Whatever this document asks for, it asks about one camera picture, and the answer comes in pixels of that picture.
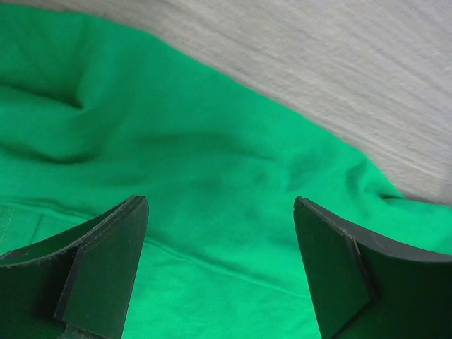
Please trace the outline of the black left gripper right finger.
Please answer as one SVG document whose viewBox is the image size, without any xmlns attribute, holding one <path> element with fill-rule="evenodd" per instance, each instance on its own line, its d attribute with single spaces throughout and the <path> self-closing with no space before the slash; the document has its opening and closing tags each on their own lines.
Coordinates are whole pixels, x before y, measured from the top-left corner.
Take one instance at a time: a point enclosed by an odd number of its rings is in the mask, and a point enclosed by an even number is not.
<svg viewBox="0 0 452 339">
<path fill-rule="evenodd" d="M 294 222 L 322 338 L 450 338 L 451 257 L 397 242 L 313 201 Z"/>
</svg>

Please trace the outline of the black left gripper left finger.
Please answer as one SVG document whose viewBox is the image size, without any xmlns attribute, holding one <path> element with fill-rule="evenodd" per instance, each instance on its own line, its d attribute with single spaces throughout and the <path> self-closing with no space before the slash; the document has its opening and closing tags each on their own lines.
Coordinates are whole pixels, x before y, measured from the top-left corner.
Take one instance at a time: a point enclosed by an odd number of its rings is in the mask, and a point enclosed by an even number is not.
<svg viewBox="0 0 452 339">
<path fill-rule="evenodd" d="M 148 215 L 146 197 L 131 196 L 1 255 L 1 337 L 121 338 Z"/>
</svg>

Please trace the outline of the green t shirt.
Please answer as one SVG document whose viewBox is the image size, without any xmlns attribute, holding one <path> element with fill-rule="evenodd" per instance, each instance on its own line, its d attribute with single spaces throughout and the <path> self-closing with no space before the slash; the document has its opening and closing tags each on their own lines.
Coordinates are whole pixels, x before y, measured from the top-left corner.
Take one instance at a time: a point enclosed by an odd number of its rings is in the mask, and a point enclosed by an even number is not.
<svg viewBox="0 0 452 339">
<path fill-rule="evenodd" d="M 1 250 L 132 195 L 150 219 L 125 338 L 318 338 L 298 196 L 451 252 L 449 207 L 298 113 L 145 32 L 2 5 Z"/>
</svg>

